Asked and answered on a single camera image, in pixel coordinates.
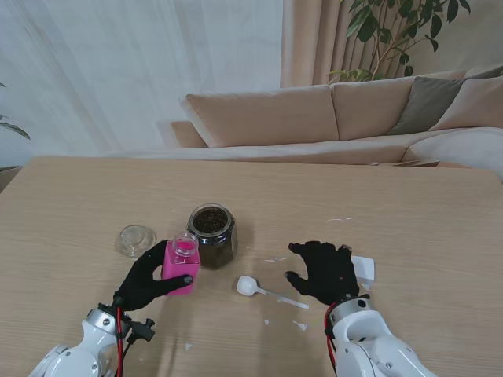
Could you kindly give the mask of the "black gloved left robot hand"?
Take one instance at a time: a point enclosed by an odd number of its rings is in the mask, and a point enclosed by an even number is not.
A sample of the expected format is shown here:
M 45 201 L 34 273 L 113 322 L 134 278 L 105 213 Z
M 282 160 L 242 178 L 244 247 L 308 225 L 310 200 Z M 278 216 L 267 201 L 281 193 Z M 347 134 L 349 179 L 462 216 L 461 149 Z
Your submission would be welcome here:
M 184 274 L 167 280 L 155 280 L 153 273 L 163 266 L 167 241 L 163 240 L 134 262 L 125 280 L 114 293 L 114 303 L 123 311 L 145 308 L 155 298 L 193 284 L 193 277 Z

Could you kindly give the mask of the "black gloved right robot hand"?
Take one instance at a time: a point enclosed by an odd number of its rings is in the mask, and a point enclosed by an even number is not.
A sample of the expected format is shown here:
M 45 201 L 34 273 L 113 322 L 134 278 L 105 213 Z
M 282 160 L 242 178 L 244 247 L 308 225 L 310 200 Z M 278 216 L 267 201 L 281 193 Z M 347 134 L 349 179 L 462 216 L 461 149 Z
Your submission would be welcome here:
M 301 295 L 314 297 L 327 306 L 359 296 L 352 250 L 347 245 L 336 248 L 331 243 L 308 241 L 290 243 L 288 249 L 300 256 L 307 268 L 307 278 L 285 272 L 287 281 Z

